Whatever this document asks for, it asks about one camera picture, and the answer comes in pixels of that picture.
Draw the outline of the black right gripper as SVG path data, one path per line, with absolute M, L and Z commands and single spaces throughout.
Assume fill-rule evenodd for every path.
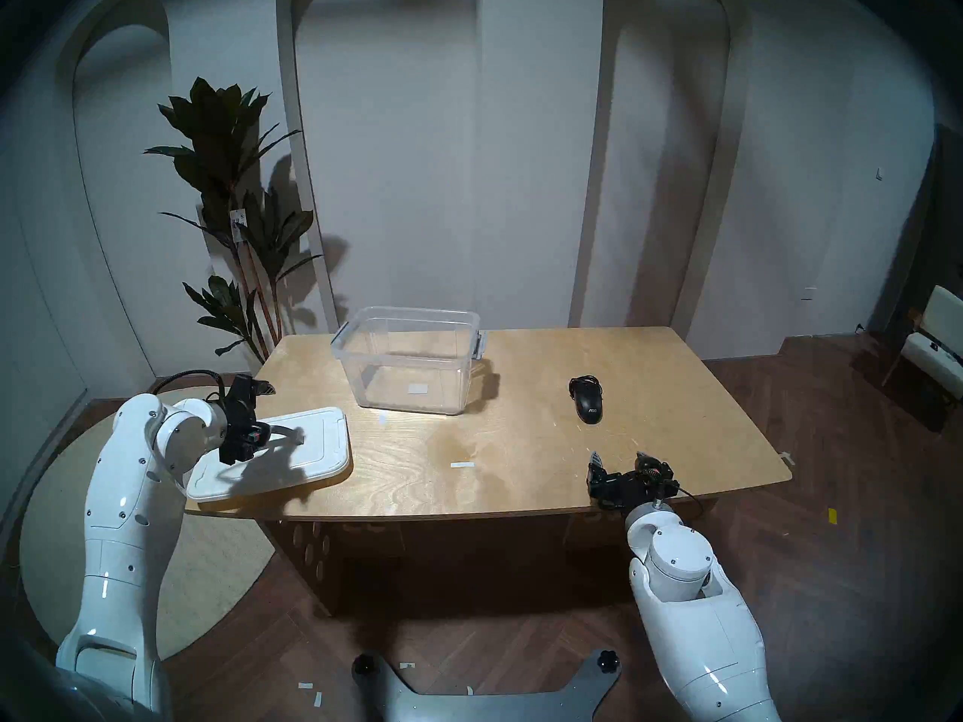
M 598 452 L 590 454 L 588 495 L 602 509 L 630 513 L 636 507 L 675 497 L 678 482 L 671 469 L 644 452 L 636 452 L 636 469 L 608 473 Z

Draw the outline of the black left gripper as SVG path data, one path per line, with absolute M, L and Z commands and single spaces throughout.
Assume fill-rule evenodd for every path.
M 268 437 L 272 436 L 272 426 L 256 418 L 256 399 L 271 395 L 275 395 L 275 387 L 267 380 L 234 376 L 226 396 L 220 400 L 226 419 L 220 462 L 225 465 L 246 462 L 265 449 Z

